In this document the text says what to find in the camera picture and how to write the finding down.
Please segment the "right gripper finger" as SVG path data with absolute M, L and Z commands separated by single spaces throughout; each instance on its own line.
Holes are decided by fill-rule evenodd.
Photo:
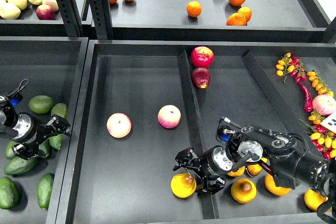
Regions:
M 206 175 L 198 177 L 198 191 L 213 195 L 221 191 L 224 186 L 225 181 L 220 177 L 212 178 Z
M 198 176 L 202 175 L 201 159 L 196 155 L 192 147 L 186 148 L 175 157 L 176 164 L 173 167 L 173 171 L 177 171 L 180 168 L 186 170 L 192 170 Z

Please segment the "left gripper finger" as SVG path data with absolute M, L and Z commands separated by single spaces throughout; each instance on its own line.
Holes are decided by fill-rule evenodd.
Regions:
M 70 123 L 68 120 L 56 114 L 52 115 L 50 121 L 45 126 L 45 130 L 46 137 L 52 137 L 59 134 L 64 134 L 68 137 L 71 136 Z
M 32 157 L 37 157 L 39 143 L 27 145 L 17 144 L 12 147 L 14 154 L 22 159 L 28 160 Z

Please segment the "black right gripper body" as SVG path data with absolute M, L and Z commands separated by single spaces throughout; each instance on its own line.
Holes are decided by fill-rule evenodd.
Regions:
M 223 146 L 216 145 L 205 152 L 196 150 L 195 155 L 197 156 L 195 174 L 200 179 L 207 177 L 209 180 L 216 180 L 228 174 L 233 168 L 234 162 L 228 158 Z

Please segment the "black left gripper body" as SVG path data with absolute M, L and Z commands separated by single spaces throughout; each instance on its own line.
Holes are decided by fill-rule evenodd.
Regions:
M 18 121 L 13 129 L 18 133 L 13 138 L 17 143 L 13 148 L 14 152 L 38 152 L 40 144 L 54 132 L 51 125 L 42 124 L 35 117 L 25 113 L 18 115 Z

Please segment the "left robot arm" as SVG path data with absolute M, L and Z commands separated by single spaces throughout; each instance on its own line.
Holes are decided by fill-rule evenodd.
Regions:
M 20 92 L 28 83 L 28 79 L 23 79 L 14 91 L 1 95 L 1 138 L 14 141 L 16 143 L 12 146 L 14 155 L 25 160 L 45 157 L 39 146 L 50 137 L 59 134 L 71 136 L 70 124 L 61 116 L 52 115 L 50 121 L 43 124 L 28 113 L 15 111 L 15 106 L 23 99 Z

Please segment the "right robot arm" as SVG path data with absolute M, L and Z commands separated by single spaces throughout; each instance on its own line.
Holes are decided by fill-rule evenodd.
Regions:
M 203 154 L 193 148 L 180 151 L 174 170 L 192 170 L 202 181 L 201 190 L 215 194 L 224 187 L 224 176 L 249 164 L 258 164 L 275 180 L 275 185 L 295 189 L 304 184 L 326 197 L 317 216 L 335 223 L 335 161 L 311 152 L 295 133 L 280 133 L 259 127 L 242 127 L 221 117 L 216 131 L 220 143 Z

